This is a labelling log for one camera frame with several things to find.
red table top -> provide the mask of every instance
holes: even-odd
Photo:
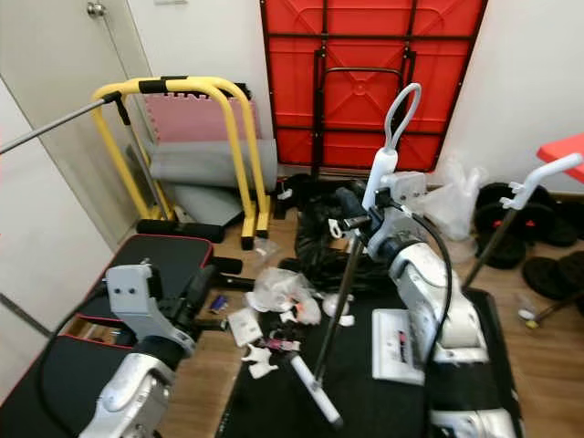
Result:
[[[570,155],[573,152],[579,152],[584,155],[584,133],[567,137],[559,141],[552,141],[544,144],[537,151],[537,157],[544,162],[552,162],[558,158]],[[581,183],[584,183],[584,164],[566,171],[572,178],[576,178]]]

black mat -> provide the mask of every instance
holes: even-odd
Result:
[[[519,407],[513,398],[513,377],[506,356],[503,335],[493,299],[483,291],[470,291],[485,326],[489,355],[494,363],[499,397],[514,416],[519,428]],[[325,391],[343,417],[344,427],[334,431],[304,385],[284,360],[270,360],[280,370],[264,378],[252,379],[247,365],[237,377],[235,387],[217,438],[292,437],[388,437],[415,438],[422,433],[422,389],[420,387],[376,381],[371,377],[371,311],[374,308],[402,308],[391,290],[380,296],[360,296],[351,313],[356,325],[342,328],[325,376]],[[262,321],[263,329],[269,320]],[[302,346],[302,357],[313,369],[326,324],[313,328]]]
[[[59,337],[49,353],[44,388],[49,405],[76,433],[91,421],[99,393],[130,349]],[[2,438],[66,438],[45,415],[35,392],[37,363],[0,407]]]
[[[207,240],[181,236],[134,235],[122,245],[106,269],[138,264],[144,258],[149,258],[160,270],[164,297],[177,297],[183,292],[193,273],[204,266],[212,255],[213,246]],[[118,317],[111,313],[108,297],[92,300],[80,310],[79,316],[100,324],[121,325]]]

black cable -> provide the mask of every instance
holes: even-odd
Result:
[[[89,302],[93,301],[98,297],[102,297],[106,295],[108,292],[106,286],[104,284],[98,285],[93,293],[79,304],[75,306],[73,310],[71,310],[62,320],[59,322],[58,326],[53,330],[51,333],[48,342],[45,346],[45,349],[40,353],[37,360],[37,368],[36,368],[36,378],[35,378],[35,390],[38,400],[40,402],[41,409],[45,412],[45,415],[63,432],[66,436],[76,437],[78,436],[77,433],[74,433],[71,428],[65,424],[62,418],[60,418],[56,412],[53,411],[50,404],[48,403],[47,396],[45,394],[45,390],[43,389],[43,380],[45,374],[45,365],[47,363],[48,353],[53,348],[55,341],[57,340],[58,334],[60,331],[66,326],[70,319],[72,319],[83,306],[88,304]]]
[[[392,207],[404,212],[402,205],[398,203],[392,203]],[[436,345],[438,344],[438,339],[442,336],[442,330],[444,327],[444,322],[448,318],[448,311],[450,310],[450,304],[453,298],[453,265],[450,259],[450,255],[448,254],[448,248],[446,248],[446,244],[444,240],[440,237],[438,230],[430,224],[424,217],[416,214],[410,213],[405,211],[407,215],[409,215],[415,222],[420,224],[434,239],[436,244],[438,245],[438,249],[442,255],[444,265],[446,268],[446,298],[444,300],[444,307],[442,316],[440,317],[440,321],[438,322],[438,327],[436,328],[436,332],[434,333],[434,337],[432,339],[432,343],[430,344],[430,348],[428,349],[428,353],[426,354],[426,359],[423,364],[423,375],[424,375],[424,383],[423,383],[423,408],[424,412],[427,414],[424,415],[424,423],[422,429],[422,436],[427,436],[428,434],[428,424],[429,424],[429,416],[430,416],[430,403],[429,403],[429,395],[428,395],[428,371],[430,370],[430,366],[433,362],[433,355],[434,351],[436,350]]]

yellow metal frame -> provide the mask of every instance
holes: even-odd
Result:
[[[270,199],[266,196],[264,180],[262,176],[261,162],[259,159],[259,153],[257,151],[257,141],[256,141],[256,130],[254,125],[254,116],[251,110],[251,105],[247,100],[245,94],[236,84],[222,78],[172,78],[172,79],[162,79],[162,78],[134,78],[126,82],[109,84],[101,87],[93,94],[93,99],[102,99],[104,95],[118,91],[121,93],[122,102],[125,101],[129,94],[139,94],[141,93],[140,83],[143,81],[160,81],[163,82],[164,87],[170,92],[184,92],[184,91],[199,91],[208,95],[211,99],[216,101],[224,114],[224,123],[227,129],[227,139],[231,147],[232,157],[234,161],[235,177],[237,180],[237,186],[239,189],[239,194],[242,200],[242,206],[244,209],[244,224],[242,229],[242,244],[244,241],[253,239],[254,231],[256,230],[259,235],[267,235],[267,223],[269,217],[269,202]],[[241,153],[241,147],[239,144],[239,138],[237,135],[237,125],[235,122],[235,115],[229,105],[229,101],[225,95],[221,92],[223,89],[234,97],[236,97],[242,108],[243,120],[245,125],[245,136],[247,138],[247,144],[249,147],[249,156],[252,164],[252,174],[254,177],[255,190],[257,193],[257,204],[259,207],[259,215],[256,222],[256,206],[255,203],[251,201],[249,195],[249,188],[247,185],[247,179],[245,176],[245,166],[244,160]],[[114,162],[114,165],[118,169],[120,177],[126,186],[130,197],[140,216],[143,219],[160,219],[162,212],[158,206],[149,208],[146,204],[143,196],[138,189],[138,185],[134,181],[130,169],[125,162],[117,143],[115,142],[111,132],[108,128],[106,121],[103,119],[103,114],[101,107],[95,108],[92,111],[93,119],[98,127],[98,131],[101,134],[103,140],[106,143],[109,155]],[[150,157],[144,152],[141,144],[138,145],[144,160],[150,164]],[[155,183],[156,190],[162,199],[162,208],[165,209],[169,217],[172,216],[172,208],[164,195],[160,185]]]

white door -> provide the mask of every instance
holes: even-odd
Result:
[[[88,104],[102,85],[150,75],[126,1],[101,3],[105,16],[92,18],[84,0],[0,0],[0,75],[33,128]],[[104,113],[124,148],[128,139],[115,110]],[[145,132],[140,113],[132,115],[139,132]],[[41,141],[114,247],[137,213],[90,115],[44,134]]]

